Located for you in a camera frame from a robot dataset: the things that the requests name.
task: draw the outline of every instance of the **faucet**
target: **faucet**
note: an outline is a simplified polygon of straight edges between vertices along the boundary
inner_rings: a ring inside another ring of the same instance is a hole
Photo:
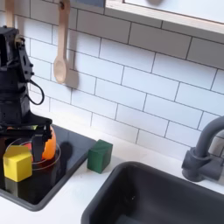
[[[208,151],[215,135],[221,130],[224,130],[224,116],[211,121],[201,132],[196,147],[192,147],[185,154],[182,174],[186,179],[192,182],[220,179],[224,159],[214,157]]]

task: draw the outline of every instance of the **white cabinet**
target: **white cabinet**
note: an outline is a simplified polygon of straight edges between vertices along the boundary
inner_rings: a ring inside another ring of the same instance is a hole
[[[224,0],[125,0],[124,2],[224,23]]]
[[[224,34],[224,0],[106,0],[106,7]]]

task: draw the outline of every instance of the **white subway tile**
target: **white subway tile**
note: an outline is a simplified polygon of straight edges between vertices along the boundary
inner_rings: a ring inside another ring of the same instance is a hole
[[[31,0],[31,18],[53,24],[59,24],[59,6],[56,3]],[[71,8],[69,13],[70,29],[76,29],[77,10]]]
[[[104,12],[104,9],[102,7],[97,7],[97,6],[89,5],[86,3],[77,3],[76,1],[71,1],[71,6],[76,9],[80,9],[84,11],[92,11],[92,12],[96,12],[100,14],[103,14]]]
[[[130,22],[84,10],[79,10],[78,17],[78,31],[128,43]]]
[[[155,136],[143,130],[139,131],[137,144],[179,160],[183,160],[186,152],[190,149],[188,146],[175,143],[161,136]]]
[[[31,40],[27,37],[23,37],[25,39],[25,50],[28,56],[31,55]]]
[[[122,84],[169,100],[174,100],[179,86],[179,83],[175,80],[168,80],[129,67],[124,68]]]
[[[0,11],[5,10],[5,0],[0,0]]]
[[[215,92],[219,92],[224,94],[224,71],[223,70],[218,70],[214,83],[213,83],[213,88],[212,90]]]
[[[195,129],[198,128],[202,115],[202,111],[153,95],[147,95],[144,111]]]
[[[39,103],[42,100],[42,95],[41,94],[37,94],[37,93],[34,93],[32,91],[29,91],[29,96],[31,97],[31,99],[34,102],[37,102],[37,103]],[[41,110],[44,110],[44,111],[47,111],[47,112],[49,112],[49,103],[50,103],[50,99],[47,96],[45,97],[45,100],[41,105],[34,105],[30,102],[31,109],[41,109]]]
[[[201,30],[191,26],[174,24],[166,21],[163,22],[163,29],[172,32],[184,33],[186,35],[191,35],[197,38],[208,39],[215,42],[221,42],[224,44],[224,35],[218,32]]]
[[[151,72],[155,53],[134,46],[103,39],[101,41],[100,57],[128,67],[134,67],[146,72]]]
[[[187,59],[211,67],[224,68],[224,45],[193,38]]]
[[[191,38],[171,31],[132,24],[129,43],[159,53],[185,58]]]
[[[52,66],[50,63],[45,62],[40,59],[30,58],[31,63],[33,64],[32,71],[40,78],[44,78],[47,80],[51,79],[51,69]]]
[[[0,11],[5,11],[5,1],[0,1]],[[30,0],[16,0],[15,2],[15,14],[23,17],[30,16]]]
[[[165,137],[175,142],[195,147],[200,138],[200,131],[170,122]]]
[[[50,112],[56,116],[62,116],[63,119],[66,119],[70,123],[80,123],[87,126],[90,126],[91,123],[91,112],[54,99],[51,99]]]
[[[224,115],[224,95],[202,88],[181,83],[176,101],[219,116]]]
[[[116,117],[116,103],[103,100],[102,98],[86,94],[78,90],[73,90],[72,104],[76,107],[92,111],[102,116],[110,118]]]
[[[121,18],[131,22],[136,22],[142,25],[151,25],[155,27],[161,27],[162,21],[152,18],[152,17],[143,17],[137,14],[128,13],[126,11],[119,11],[113,9],[105,9],[105,15],[113,18]]]
[[[15,26],[19,29],[19,33],[28,38],[41,40],[52,43],[52,26],[26,17],[18,17],[15,19]]]
[[[31,18],[57,25],[59,23],[59,6],[55,3],[31,0]]]
[[[38,76],[32,76],[32,80],[44,90],[46,96],[70,103],[72,91],[70,87],[65,87],[50,80],[41,79]],[[31,85],[31,91],[40,93],[39,89],[33,85]]]
[[[121,83],[123,76],[123,66],[82,53],[75,54],[74,70],[115,83]]]
[[[56,81],[52,68],[52,81]],[[69,70],[66,75],[66,81],[63,85],[70,88],[76,88],[89,94],[95,93],[96,78],[84,73],[79,73],[74,70]]]
[[[224,139],[216,136],[213,139],[209,152],[217,157],[220,157],[223,151],[223,145],[224,145]]]
[[[144,107],[144,93],[108,81],[97,80],[95,94],[111,100],[112,102],[118,102],[134,109],[142,110]]]
[[[36,59],[44,60],[50,63],[53,63],[57,57],[57,46],[49,45],[37,40],[31,40],[31,56]],[[66,52],[69,68],[73,69],[74,67],[74,52]]]
[[[210,89],[216,69],[183,59],[157,54],[152,72],[176,81]]]
[[[165,119],[148,115],[144,112],[118,105],[116,120],[121,123],[127,123],[141,130],[147,130],[154,134],[164,136],[168,125]]]
[[[0,11],[0,26],[4,26],[6,25],[6,22],[5,22],[5,13]]]
[[[92,128],[135,143],[137,129],[126,124],[110,120],[106,117],[93,114]]]
[[[203,130],[212,120],[216,118],[218,118],[217,115],[212,115],[207,112],[204,112],[199,124],[199,130]]]
[[[58,26],[54,26],[52,43],[57,46],[58,42]],[[100,44],[101,39],[96,36],[88,35],[79,31],[68,30],[68,49],[98,57],[100,51]]]

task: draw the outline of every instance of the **wooden spoon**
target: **wooden spoon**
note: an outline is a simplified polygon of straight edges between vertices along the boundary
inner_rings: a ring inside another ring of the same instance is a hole
[[[59,2],[59,48],[54,61],[53,71],[58,83],[65,82],[69,70],[67,62],[67,28],[70,12],[70,0]]]
[[[8,27],[15,26],[14,19],[14,0],[5,0],[6,25]]]

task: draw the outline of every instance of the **green block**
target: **green block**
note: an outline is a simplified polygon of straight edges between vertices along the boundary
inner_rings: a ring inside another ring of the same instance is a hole
[[[99,140],[87,154],[87,168],[102,173],[109,165],[113,144]]]

